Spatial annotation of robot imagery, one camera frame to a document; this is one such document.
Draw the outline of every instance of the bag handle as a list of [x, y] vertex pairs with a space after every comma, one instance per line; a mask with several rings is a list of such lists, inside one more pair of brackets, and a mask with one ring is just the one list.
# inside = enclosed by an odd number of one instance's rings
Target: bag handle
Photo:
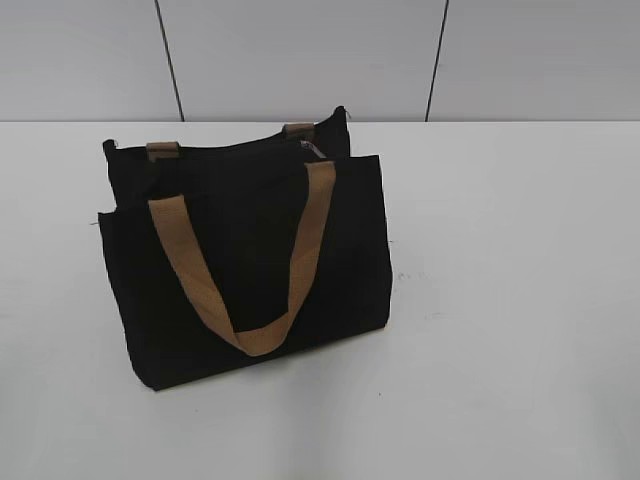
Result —
[[265, 327], [236, 332], [193, 232], [184, 196], [149, 200], [160, 243], [182, 288], [202, 322], [222, 339], [255, 357], [278, 348], [286, 339], [316, 275], [336, 170], [333, 162], [305, 164], [309, 195], [302, 211], [289, 262], [288, 310]]

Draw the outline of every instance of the bag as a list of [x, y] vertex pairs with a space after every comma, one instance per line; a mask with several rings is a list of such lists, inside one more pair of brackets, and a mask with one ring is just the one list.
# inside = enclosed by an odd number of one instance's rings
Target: bag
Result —
[[154, 390], [387, 322], [379, 158], [269, 152], [218, 169], [215, 188], [99, 214], [133, 369]]
[[339, 106], [316, 125], [288, 124], [271, 137], [226, 147], [181, 147], [166, 142], [118, 149], [113, 140], [106, 140], [103, 149], [116, 208], [180, 193], [217, 191], [217, 177], [224, 177], [225, 170], [240, 159], [261, 162], [284, 154], [304, 161], [316, 157], [313, 146], [326, 156], [348, 157], [346, 115]]

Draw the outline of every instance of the tote bag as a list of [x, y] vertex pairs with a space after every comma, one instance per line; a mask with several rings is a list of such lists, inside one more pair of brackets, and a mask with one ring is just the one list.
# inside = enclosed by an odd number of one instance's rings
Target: tote bag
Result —
[[154, 390], [379, 329], [389, 317], [377, 156], [274, 156], [219, 175], [225, 188], [99, 215], [133, 369]]

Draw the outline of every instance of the tan fabric handle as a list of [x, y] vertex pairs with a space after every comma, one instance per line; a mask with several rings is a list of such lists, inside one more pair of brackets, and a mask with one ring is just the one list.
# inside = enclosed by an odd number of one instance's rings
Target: tan fabric handle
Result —
[[306, 167], [309, 195], [289, 262], [288, 311], [267, 326], [246, 332], [236, 332], [233, 328], [193, 232], [184, 197], [149, 201], [160, 243], [200, 319], [213, 332], [250, 356], [269, 353], [284, 342], [316, 275], [336, 171], [333, 162], [311, 163]]

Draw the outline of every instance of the black fabric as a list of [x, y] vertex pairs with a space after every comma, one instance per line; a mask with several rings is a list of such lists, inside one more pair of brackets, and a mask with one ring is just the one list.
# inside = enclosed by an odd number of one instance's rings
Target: black fabric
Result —
[[[263, 168], [229, 166], [215, 190], [185, 195], [238, 331], [263, 327], [287, 309], [289, 258], [308, 179], [303, 162], [286, 158], [273, 157]], [[100, 214], [109, 280], [133, 369], [145, 385], [160, 390], [384, 327], [392, 273], [379, 159], [332, 160], [336, 182], [313, 286], [284, 344], [264, 356], [246, 355], [202, 323], [146, 204]]]
[[[313, 143], [326, 156], [348, 157], [351, 152], [346, 110], [315, 125]], [[226, 169], [239, 160], [261, 162], [283, 153], [310, 158], [300, 139], [287, 140], [284, 130], [267, 138], [226, 147], [180, 147], [180, 158], [150, 162], [145, 147], [118, 149], [113, 140], [103, 144], [116, 208], [142, 205], [147, 200], [178, 193], [217, 191]]]

